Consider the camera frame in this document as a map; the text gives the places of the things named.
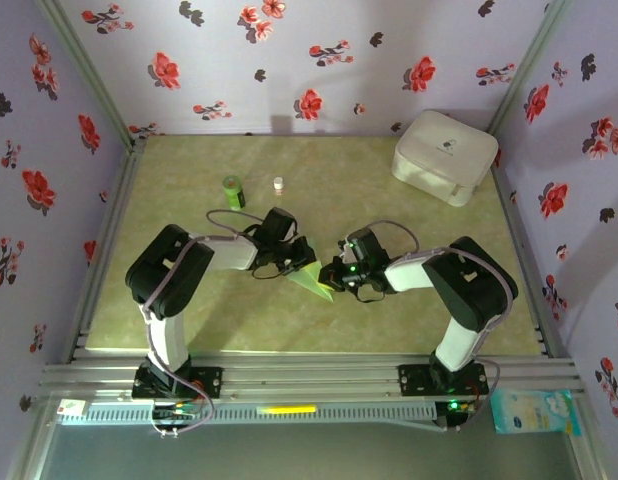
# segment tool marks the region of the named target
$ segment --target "beige table surface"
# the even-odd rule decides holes
[[[521,296],[512,315],[487,340],[483,353],[538,354],[521,275],[500,202],[488,175],[471,202],[451,207],[390,173],[395,138],[210,137],[150,138],[117,238],[91,332],[90,349],[146,350],[141,315],[124,284],[129,266],[168,223],[198,234],[223,234],[205,219],[226,208],[221,181],[243,179],[245,212],[264,216],[274,206],[292,213],[316,242],[323,264],[337,241],[374,220],[409,226],[423,249],[473,237],[507,269]],[[273,178],[285,179],[281,197]],[[230,218],[244,228],[249,222]],[[413,249],[392,226],[374,227],[390,256]],[[348,293],[334,303],[285,278],[257,281],[247,272],[205,275],[185,310],[192,352],[431,352],[449,314],[434,289],[411,290],[372,304]]]

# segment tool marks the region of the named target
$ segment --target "small white bottle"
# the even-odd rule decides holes
[[[282,195],[282,192],[285,187],[285,182],[282,177],[276,177],[273,179],[273,189],[276,192],[276,195]]]

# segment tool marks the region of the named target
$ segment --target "storage box lid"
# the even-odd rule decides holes
[[[407,161],[464,187],[482,181],[497,151],[488,133],[433,110],[422,112],[396,145]]]

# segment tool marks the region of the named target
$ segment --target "green can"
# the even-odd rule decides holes
[[[240,211],[245,206],[245,194],[242,191],[242,182],[235,175],[229,175],[222,181],[222,188],[225,190],[229,208]]]

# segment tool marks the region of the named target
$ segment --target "yellow light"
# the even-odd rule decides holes
[[[281,407],[259,407],[258,413],[269,415],[285,415],[294,413],[316,413],[315,405],[286,405]]]

